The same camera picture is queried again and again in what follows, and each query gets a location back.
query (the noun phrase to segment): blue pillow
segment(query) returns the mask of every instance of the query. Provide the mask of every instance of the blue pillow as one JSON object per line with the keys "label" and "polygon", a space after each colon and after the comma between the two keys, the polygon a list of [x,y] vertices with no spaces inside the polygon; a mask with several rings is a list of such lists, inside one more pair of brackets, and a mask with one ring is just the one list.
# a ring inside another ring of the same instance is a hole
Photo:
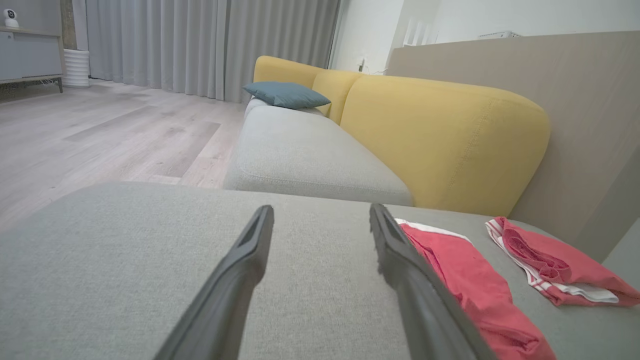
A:
{"label": "blue pillow", "polygon": [[267,104],[281,108],[315,108],[331,102],[322,94],[296,83],[261,81],[245,85],[243,88]]}

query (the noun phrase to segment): white camera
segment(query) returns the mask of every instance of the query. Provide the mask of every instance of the white camera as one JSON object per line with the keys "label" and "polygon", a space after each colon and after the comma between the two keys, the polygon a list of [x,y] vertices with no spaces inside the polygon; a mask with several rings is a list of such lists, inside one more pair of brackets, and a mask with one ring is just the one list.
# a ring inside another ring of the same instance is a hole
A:
{"label": "white camera", "polygon": [[15,18],[18,17],[18,14],[11,9],[4,9],[4,25],[7,28],[19,28],[18,20]]}

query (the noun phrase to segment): gray fabric upholstery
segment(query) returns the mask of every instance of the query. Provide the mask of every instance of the gray fabric upholstery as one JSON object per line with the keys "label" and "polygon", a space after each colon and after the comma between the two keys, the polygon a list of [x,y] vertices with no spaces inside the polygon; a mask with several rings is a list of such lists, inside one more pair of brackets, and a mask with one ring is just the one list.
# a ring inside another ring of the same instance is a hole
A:
{"label": "gray fabric upholstery", "polygon": [[223,187],[413,204],[402,180],[336,123],[276,106],[247,114]]}
{"label": "gray fabric upholstery", "polygon": [[[257,99],[255,97],[252,97],[251,100],[249,100],[249,103],[246,105],[246,109],[244,109],[244,118],[246,119],[246,116],[249,115],[249,112],[251,112],[253,110],[253,108],[258,107],[258,106],[271,106],[269,104],[267,104],[266,102]],[[298,109],[298,111],[302,111],[303,113],[309,113],[309,114],[315,114],[315,115],[320,115],[320,116],[324,116],[324,114],[318,110],[317,108],[311,108],[311,109]]]}
{"label": "gray fabric upholstery", "polygon": [[[275,225],[239,358],[408,359],[369,204],[139,183],[81,190],[0,234],[0,359],[152,358],[263,204]],[[468,237],[558,359],[640,353],[640,307],[554,307],[489,239],[489,217],[388,208]]]}

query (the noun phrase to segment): sofa seam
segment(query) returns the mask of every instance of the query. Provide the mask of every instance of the sofa seam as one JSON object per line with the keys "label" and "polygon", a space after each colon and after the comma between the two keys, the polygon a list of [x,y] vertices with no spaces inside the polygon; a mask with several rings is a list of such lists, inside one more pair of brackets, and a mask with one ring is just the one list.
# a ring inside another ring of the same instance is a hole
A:
{"label": "sofa seam", "polygon": [[453,171],[453,175],[451,176],[451,178],[447,183],[447,189],[444,191],[445,194],[451,191],[451,188],[453,187],[453,184],[455,183],[456,178],[458,177],[458,173],[468,163],[468,158],[469,158],[469,153],[471,151],[471,148],[477,145],[477,140],[480,137],[480,130],[484,128],[484,125],[486,124],[489,113],[491,112],[491,108],[493,107],[493,104],[495,104],[496,101],[497,101],[496,99],[492,99],[489,102],[489,104],[484,108],[481,118],[478,121],[478,125],[474,130],[474,132],[471,134],[471,139],[469,140],[469,142],[467,143],[467,146],[465,147],[465,151],[462,154],[461,160],[456,165],[456,168]]}
{"label": "sofa seam", "polygon": [[[402,193],[398,193],[398,192],[389,192],[389,191],[386,191],[386,190],[375,190],[375,189],[371,189],[371,188],[357,188],[357,187],[354,187],[354,186],[329,185],[329,184],[322,184],[322,183],[314,183],[314,182],[310,182],[310,181],[279,179],[279,178],[276,178],[276,177],[266,177],[266,176],[260,176],[260,175],[249,173],[246,170],[244,170],[240,165],[236,165],[236,168],[238,170],[240,170],[242,173],[244,173],[245,175],[257,177],[259,179],[270,179],[270,180],[282,181],[284,183],[292,182],[292,183],[319,185],[319,186],[324,186],[324,187],[332,187],[332,186],[334,186],[334,187],[345,188],[345,189],[350,189],[350,190],[366,189],[366,190],[369,190],[369,191],[372,191],[372,192],[376,192],[376,193],[388,193],[388,194],[396,194],[396,195],[401,195],[402,194]],[[407,188],[407,191],[408,191],[408,194],[411,197],[412,202],[413,202],[413,194],[411,194],[411,191],[409,191],[409,188]]]}

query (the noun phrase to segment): sofa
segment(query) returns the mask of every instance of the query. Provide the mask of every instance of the sofa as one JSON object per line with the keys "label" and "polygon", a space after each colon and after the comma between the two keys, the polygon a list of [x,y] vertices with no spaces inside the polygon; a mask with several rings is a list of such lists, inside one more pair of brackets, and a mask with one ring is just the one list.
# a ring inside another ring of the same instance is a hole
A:
{"label": "sofa", "polygon": [[261,56],[254,81],[331,103],[249,102],[223,188],[508,216],[547,148],[545,112],[483,86],[326,70]]}
{"label": "sofa", "polygon": [[[148,183],[79,190],[0,234],[0,359],[152,359],[265,204],[275,215],[269,260],[238,358],[409,359],[396,293],[378,273],[370,204]],[[490,217],[387,208],[466,236],[558,359],[637,359],[640,306],[553,306],[489,238]]]}

